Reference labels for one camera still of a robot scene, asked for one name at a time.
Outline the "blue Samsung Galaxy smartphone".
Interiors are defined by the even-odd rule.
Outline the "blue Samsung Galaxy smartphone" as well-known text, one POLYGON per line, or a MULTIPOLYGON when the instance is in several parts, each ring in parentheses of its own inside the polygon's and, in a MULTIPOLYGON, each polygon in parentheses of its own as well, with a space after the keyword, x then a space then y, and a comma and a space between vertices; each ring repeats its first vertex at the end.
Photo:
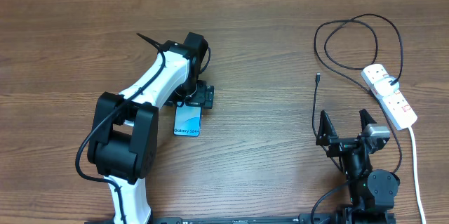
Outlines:
POLYGON ((198 137, 201 134, 201 108, 182 106, 175 111, 174 131, 176 136, 198 137))

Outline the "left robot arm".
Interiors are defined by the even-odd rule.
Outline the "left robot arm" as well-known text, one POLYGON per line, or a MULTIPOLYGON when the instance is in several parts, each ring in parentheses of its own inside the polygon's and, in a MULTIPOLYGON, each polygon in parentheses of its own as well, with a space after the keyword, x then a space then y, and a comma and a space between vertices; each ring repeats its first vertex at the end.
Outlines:
POLYGON ((199 79, 210 62, 204 36, 190 32, 182 43, 145 37, 156 50, 154 64, 130 87, 104 92, 91 132, 76 154, 77 173, 108 184, 114 205, 110 223, 151 223, 145 178, 156 157, 159 112, 175 107, 179 136, 200 133, 201 112, 213 107, 214 88, 199 79))

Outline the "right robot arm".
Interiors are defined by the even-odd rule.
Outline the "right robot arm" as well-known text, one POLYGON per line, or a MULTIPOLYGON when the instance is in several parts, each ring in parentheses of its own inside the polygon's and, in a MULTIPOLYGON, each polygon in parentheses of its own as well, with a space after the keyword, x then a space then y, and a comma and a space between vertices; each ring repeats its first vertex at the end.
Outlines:
POLYGON ((399 177, 390 171, 374 169, 370 155, 382 150, 390 139, 390 130, 381 126, 363 109, 359 112, 361 132, 354 138, 337 135, 330 117, 320 113, 316 144, 327 147, 326 156, 341 161, 346 182, 322 196, 313 206, 311 223, 395 223, 388 210, 394 207, 394 198, 400 185, 399 177), (350 204, 338 207, 333 213, 316 214, 318 205, 330 195, 347 188, 350 204))

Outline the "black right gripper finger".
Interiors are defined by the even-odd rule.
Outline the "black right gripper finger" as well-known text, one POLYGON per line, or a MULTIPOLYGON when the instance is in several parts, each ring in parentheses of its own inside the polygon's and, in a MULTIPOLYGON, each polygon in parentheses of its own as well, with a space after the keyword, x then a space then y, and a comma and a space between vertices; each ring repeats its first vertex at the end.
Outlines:
POLYGON ((333 126, 328 113, 325 110, 320 112, 320 124, 316 135, 316 145, 329 146, 337 142, 338 135, 333 126))
POLYGON ((361 120, 361 130, 362 132, 366 131, 369 125, 376 124, 377 122, 371 117, 369 112, 366 109, 362 109, 359 111, 360 120, 361 120))

